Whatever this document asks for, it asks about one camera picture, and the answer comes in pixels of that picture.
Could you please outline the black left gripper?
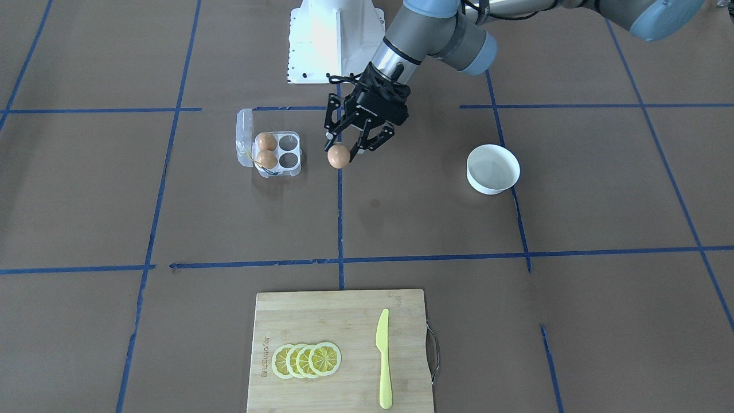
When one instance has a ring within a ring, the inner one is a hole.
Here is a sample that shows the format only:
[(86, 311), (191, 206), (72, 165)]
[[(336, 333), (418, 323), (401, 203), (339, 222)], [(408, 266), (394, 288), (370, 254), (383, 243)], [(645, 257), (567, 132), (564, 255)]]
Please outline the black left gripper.
[[(352, 73), (343, 81), (352, 84), (354, 89), (346, 99), (335, 92), (328, 94), (323, 121), (327, 143), (323, 149), (330, 150), (339, 141), (344, 129), (355, 126), (361, 131), (350, 149), (351, 163), (357, 154), (380, 148), (394, 136), (393, 125), (401, 126), (407, 120), (407, 98), (411, 94), (411, 87), (384, 76), (372, 63), (364, 72)], [(367, 116), (374, 124), (365, 123)], [(377, 135), (370, 138), (370, 131), (376, 128)]]

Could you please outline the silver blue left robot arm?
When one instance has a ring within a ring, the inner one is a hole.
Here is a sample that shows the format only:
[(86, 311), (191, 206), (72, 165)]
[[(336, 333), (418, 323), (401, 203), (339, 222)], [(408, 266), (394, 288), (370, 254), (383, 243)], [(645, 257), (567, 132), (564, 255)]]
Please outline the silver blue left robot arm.
[(408, 118), (409, 81), (425, 59), (476, 76), (490, 68), (498, 43), (485, 26), (524, 21), (557, 8), (594, 11), (632, 36), (662, 40), (698, 13), (701, 1), (404, 1), (364, 70), (331, 74), (349, 83), (350, 94), (330, 94), (325, 115), (325, 152), (346, 163), (376, 151)]

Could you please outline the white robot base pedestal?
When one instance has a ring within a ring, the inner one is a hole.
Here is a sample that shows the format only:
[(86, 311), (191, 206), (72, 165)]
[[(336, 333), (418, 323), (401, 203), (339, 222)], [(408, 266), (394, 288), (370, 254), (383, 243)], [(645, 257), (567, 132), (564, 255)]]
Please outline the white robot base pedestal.
[(385, 14), (372, 1), (303, 1), (290, 13), (287, 81), (327, 84), (361, 73), (385, 34)]

